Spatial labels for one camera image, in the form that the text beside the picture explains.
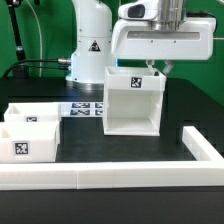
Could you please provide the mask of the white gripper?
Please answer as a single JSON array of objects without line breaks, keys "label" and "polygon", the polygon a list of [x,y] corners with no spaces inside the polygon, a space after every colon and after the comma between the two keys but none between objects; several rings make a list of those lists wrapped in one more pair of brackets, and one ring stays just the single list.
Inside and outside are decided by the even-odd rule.
[{"label": "white gripper", "polygon": [[147,21],[119,20],[113,30],[111,52],[117,59],[146,60],[150,75],[159,76],[154,60],[166,60],[168,75],[173,60],[208,60],[213,52],[214,18],[189,17],[176,31],[155,31]]}]

